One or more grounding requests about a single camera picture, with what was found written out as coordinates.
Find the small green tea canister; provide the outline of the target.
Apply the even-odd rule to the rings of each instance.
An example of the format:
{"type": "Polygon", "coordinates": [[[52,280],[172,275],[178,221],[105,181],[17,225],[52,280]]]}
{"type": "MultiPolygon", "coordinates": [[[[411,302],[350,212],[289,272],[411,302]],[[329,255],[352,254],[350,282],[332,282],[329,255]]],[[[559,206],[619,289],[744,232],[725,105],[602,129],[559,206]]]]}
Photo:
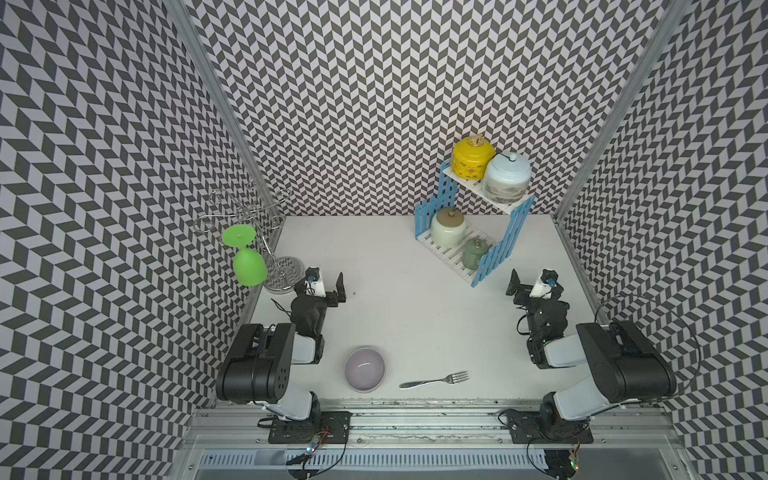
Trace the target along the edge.
{"type": "Polygon", "coordinates": [[[477,270],[482,257],[488,253],[490,245],[480,237],[472,237],[464,245],[462,265],[469,270],[477,270]]]}

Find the blue white two-tier shelf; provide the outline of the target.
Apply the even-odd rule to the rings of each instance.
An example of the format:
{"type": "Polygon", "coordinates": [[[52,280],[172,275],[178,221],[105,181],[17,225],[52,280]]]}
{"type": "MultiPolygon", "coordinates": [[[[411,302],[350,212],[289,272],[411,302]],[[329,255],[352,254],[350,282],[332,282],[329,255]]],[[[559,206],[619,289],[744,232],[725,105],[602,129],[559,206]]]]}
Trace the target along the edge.
{"type": "Polygon", "coordinates": [[[439,180],[436,194],[414,206],[414,236],[419,243],[474,288],[511,255],[524,222],[535,203],[536,196],[528,193],[517,202],[498,203],[490,200],[483,193],[480,180],[467,180],[457,176],[452,170],[449,160],[440,164],[438,172],[439,180]],[[462,242],[457,247],[441,247],[432,240],[430,233],[432,218],[442,208],[456,205],[457,194],[461,188],[495,210],[508,215],[509,223],[500,240],[489,236],[469,220],[465,221],[467,228],[462,242]],[[464,245],[468,240],[474,238],[484,240],[490,247],[489,251],[479,259],[476,270],[469,269],[462,263],[464,245]]]}

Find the white pale blue tea canister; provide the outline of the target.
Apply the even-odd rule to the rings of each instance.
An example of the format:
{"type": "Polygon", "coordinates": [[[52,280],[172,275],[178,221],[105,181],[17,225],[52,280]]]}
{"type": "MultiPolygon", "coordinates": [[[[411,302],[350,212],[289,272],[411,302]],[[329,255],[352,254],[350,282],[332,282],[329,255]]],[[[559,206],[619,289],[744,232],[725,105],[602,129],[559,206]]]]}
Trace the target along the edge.
{"type": "Polygon", "coordinates": [[[510,204],[526,193],[532,178],[529,159],[517,152],[496,154],[486,166],[482,191],[494,202],[510,204]]]}

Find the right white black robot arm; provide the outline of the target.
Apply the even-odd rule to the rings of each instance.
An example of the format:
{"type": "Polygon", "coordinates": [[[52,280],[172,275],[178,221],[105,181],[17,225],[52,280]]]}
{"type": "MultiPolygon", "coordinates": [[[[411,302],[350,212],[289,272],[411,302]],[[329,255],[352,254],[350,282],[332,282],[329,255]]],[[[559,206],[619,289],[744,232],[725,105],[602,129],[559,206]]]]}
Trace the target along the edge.
{"type": "Polygon", "coordinates": [[[533,284],[511,273],[506,294],[524,311],[529,359],[539,369],[589,367],[571,387],[547,394],[539,424],[571,426],[627,403],[673,396],[678,380],[669,362],[631,321],[587,322],[567,335],[570,305],[556,271],[545,269],[533,284]]]}

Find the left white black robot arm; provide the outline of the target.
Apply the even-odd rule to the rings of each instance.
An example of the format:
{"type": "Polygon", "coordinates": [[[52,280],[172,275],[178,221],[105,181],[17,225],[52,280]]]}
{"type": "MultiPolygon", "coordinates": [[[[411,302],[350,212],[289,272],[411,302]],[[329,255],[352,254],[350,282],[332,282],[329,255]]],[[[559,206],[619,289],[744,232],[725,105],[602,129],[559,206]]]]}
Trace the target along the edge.
{"type": "Polygon", "coordinates": [[[344,276],[327,290],[317,267],[294,285],[289,321],[241,326],[216,378],[216,396],[234,404],[254,404],[281,421],[313,421],[320,415],[317,395],[290,382],[294,365],[316,365],[324,354],[327,311],[347,300],[344,276]]]}

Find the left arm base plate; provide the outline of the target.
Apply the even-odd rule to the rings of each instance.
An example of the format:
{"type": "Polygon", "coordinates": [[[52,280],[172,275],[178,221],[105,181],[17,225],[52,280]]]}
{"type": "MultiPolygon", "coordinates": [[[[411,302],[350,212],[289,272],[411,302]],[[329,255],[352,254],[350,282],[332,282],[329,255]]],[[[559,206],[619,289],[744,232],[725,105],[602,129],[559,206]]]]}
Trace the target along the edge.
{"type": "Polygon", "coordinates": [[[269,429],[268,443],[307,446],[320,434],[324,436],[323,445],[342,445],[349,439],[351,418],[349,411],[329,411],[302,421],[275,419],[269,429]]]}

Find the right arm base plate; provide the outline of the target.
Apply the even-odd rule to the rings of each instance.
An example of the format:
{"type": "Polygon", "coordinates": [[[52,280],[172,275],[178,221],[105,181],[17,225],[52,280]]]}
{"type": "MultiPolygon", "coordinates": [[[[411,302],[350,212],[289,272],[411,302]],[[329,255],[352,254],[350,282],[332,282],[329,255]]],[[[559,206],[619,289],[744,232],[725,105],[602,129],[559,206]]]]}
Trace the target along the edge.
{"type": "Polygon", "coordinates": [[[592,444],[594,436],[587,420],[568,421],[557,415],[546,417],[538,412],[508,409],[503,412],[514,444],[529,441],[554,444],[592,444]]]}

